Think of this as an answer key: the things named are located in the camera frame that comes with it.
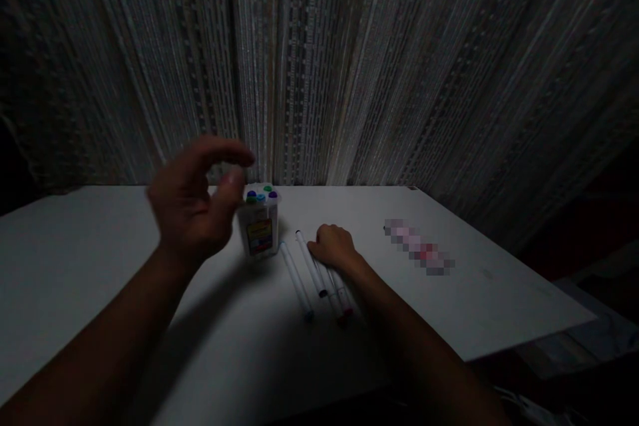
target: curtain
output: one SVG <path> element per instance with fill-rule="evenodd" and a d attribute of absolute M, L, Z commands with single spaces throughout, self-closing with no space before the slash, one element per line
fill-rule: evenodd
<path fill-rule="evenodd" d="M 0 1 L 45 190 L 147 184 L 211 132 L 249 181 L 415 185 L 516 252 L 639 130 L 639 0 Z"/>

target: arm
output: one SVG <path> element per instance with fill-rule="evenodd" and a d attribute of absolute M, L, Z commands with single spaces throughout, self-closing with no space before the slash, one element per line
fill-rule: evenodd
<path fill-rule="evenodd" d="M 0 409 L 0 424 L 111 424 L 186 287 L 231 235 L 244 190 L 237 168 L 209 197 L 206 171 L 224 159 L 249 166 L 241 143 L 203 136 L 165 166 L 147 190 L 160 243 L 118 296 Z"/>
<path fill-rule="evenodd" d="M 497 396 L 373 271 L 348 231 L 322 225 L 317 242 L 308 242 L 308 248 L 355 287 L 391 374 L 414 406 L 437 424 L 509 424 Z"/>

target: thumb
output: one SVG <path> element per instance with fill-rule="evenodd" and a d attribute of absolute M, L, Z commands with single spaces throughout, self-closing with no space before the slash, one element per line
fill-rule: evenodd
<path fill-rule="evenodd" d="M 244 195 L 244 183 L 244 173 L 238 166 L 234 166 L 220 179 L 210 202 L 211 214 L 216 221 L 222 224 L 230 224 L 233 221 L 233 214 Z"/>
<path fill-rule="evenodd" d="M 322 252 L 323 252 L 321 245 L 317 242 L 306 242 L 306 246 L 308 247 L 308 250 L 311 252 L 311 255 L 313 255 L 315 258 L 321 261 Z"/>

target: left hand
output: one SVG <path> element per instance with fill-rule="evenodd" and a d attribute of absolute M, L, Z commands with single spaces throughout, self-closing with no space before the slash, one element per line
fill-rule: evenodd
<path fill-rule="evenodd" d="M 239 140 L 203 135 L 165 165 L 146 190 L 160 229 L 158 248 L 185 266 L 199 268 L 231 237 L 244 173 L 234 166 L 209 196 L 206 173 L 221 161 L 251 166 L 255 157 Z"/>

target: forearm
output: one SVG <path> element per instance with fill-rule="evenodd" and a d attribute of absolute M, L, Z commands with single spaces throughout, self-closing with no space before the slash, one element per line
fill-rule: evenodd
<path fill-rule="evenodd" d="M 507 424 L 497 396 L 362 258 L 346 274 L 364 302 L 400 388 L 444 424 Z"/>
<path fill-rule="evenodd" d="M 118 296 L 0 409 L 0 423 L 110 423 L 196 271 L 175 261 L 157 249 Z"/>

